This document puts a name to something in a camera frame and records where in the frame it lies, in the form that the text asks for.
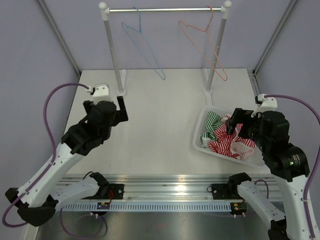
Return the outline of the pink wire hanger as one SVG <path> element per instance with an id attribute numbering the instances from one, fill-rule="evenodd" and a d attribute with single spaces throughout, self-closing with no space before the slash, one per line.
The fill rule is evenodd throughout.
<path id="1" fill-rule="evenodd" d="M 220 10 L 218 10 L 218 12 L 222 14 L 222 17 L 220 19 L 220 27 L 216 41 L 212 40 L 210 30 L 212 29 L 212 22 L 217 11 L 210 5 L 207 5 L 205 8 L 209 12 L 209 18 L 203 27 L 192 25 L 183 20 L 178 21 L 178 27 L 201 55 L 204 63 L 210 67 L 211 75 L 217 75 L 222 81 L 227 81 L 228 75 L 219 59 L 219 52 L 230 7 L 221 6 Z"/>

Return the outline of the red striped tank top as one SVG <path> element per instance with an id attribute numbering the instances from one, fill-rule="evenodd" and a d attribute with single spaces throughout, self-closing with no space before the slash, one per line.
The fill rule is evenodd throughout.
<path id="1" fill-rule="evenodd" d="M 250 139 L 243 139 L 238 136 L 242 125 L 238 124 L 233 134 L 226 133 L 226 120 L 230 119 L 231 115 L 221 117 L 223 125 L 214 133 L 218 137 L 218 141 L 211 141 L 208 148 L 214 153 L 218 153 L 227 157 L 244 160 L 246 157 L 253 154 L 256 144 Z"/>

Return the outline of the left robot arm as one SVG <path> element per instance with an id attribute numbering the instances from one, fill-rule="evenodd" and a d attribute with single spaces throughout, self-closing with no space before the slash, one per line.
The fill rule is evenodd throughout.
<path id="1" fill-rule="evenodd" d="M 54 188 L 75 164 L 110 138 L 113 127 L 129 120 L 124 98 L 119 96 L 117 101 L 118 104 L 107 100 L 84 101 L 86 116 L 62 136 L 52 158 L 23 186 L 6 191 L 10 207 L 17 207 L 17 214 L 25 224 L 38 227 L 75 201 L 111 196 L 109 182 L 99 172 L 65 190 Z"/>

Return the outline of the blue wire hanger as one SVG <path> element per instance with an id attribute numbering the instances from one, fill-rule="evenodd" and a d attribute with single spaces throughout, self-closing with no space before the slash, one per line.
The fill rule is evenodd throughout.
<path id="1" fill-rule="evenodd" d="M 141 12 L 135 6 L 132 8 L 138 14 L 138 28 L 134 28 L 125 22 L 121 23 L 121 27 L 136 47 L 140 55 L 143 57 L 147 65 L 162 79 L 166 80 L 166 74 L 158 63 L 157 55 L 155 54 L 150 42 L 145 36 L 142 28 Z"/>

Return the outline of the green striped tank top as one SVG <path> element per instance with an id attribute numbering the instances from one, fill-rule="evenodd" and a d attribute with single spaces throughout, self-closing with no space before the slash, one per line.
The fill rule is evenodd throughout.
<path id="1" fill-rule="evenodd" d="M 215 131 L 223 125 L 222 117 L 214 111 L 210 110 L 206 115 L 205 131 L 200 136 L 201 147 L 207 149 L 209 143 L 217 142 L 219 139 L 215 134 Z"/>

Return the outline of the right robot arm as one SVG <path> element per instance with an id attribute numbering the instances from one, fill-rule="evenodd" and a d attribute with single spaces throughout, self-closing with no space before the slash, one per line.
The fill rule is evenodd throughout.
<path id="1" fill-rule="evenodd" d="M 252 140 L 262 153 L 262 159 L 279 187 L 284 211 L 276 208 L 256 188 L 246 173 L 229 177 L 227 193 L 232 198 L 243 198 L 268 228 L 271 240 L 318 240 L 317 225 L 307 182 L 311 178 L 305 153 L 289 142 L 290 124 L 281 112 L 236 108 L 226 121 L 226 132 L 231 135 L 241 124 L 239 136 Z"/>

